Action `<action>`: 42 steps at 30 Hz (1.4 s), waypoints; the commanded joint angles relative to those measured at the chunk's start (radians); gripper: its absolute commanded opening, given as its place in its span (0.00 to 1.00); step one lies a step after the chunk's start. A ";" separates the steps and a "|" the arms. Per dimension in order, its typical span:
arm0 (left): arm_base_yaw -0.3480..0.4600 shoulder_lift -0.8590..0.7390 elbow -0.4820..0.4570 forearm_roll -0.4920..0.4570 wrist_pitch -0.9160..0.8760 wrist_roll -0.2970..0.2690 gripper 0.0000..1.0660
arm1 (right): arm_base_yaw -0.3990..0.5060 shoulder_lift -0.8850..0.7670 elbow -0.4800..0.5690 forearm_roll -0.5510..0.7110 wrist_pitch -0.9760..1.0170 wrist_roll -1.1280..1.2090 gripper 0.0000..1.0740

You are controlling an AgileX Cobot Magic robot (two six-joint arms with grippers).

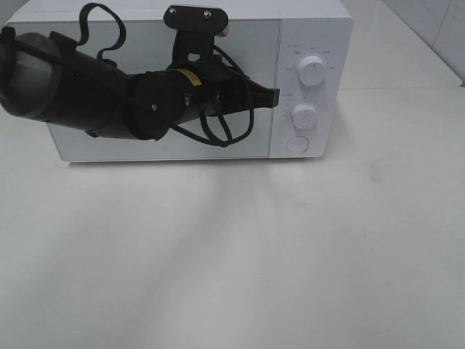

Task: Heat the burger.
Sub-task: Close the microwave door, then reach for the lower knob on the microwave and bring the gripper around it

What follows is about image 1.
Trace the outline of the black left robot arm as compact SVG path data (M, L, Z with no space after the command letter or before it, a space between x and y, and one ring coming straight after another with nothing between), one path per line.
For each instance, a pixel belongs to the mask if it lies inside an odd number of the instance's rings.
M211 38L189 60L177 34L174 57L162 71L127 74L102 54L78 50L58 32L17 34L1 30L1 106L16 117L68 127L91 137L160 140L169 131L225 148L241 141L225 116L278 105L279 91L251 80Z

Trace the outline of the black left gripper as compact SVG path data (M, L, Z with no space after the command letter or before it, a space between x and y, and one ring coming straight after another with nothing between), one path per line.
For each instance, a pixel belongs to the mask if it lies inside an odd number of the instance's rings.
M174 66L185 79L182 94L187 117L228 115L253 108L276 108L280 90L248 80L222 62L190 62Z

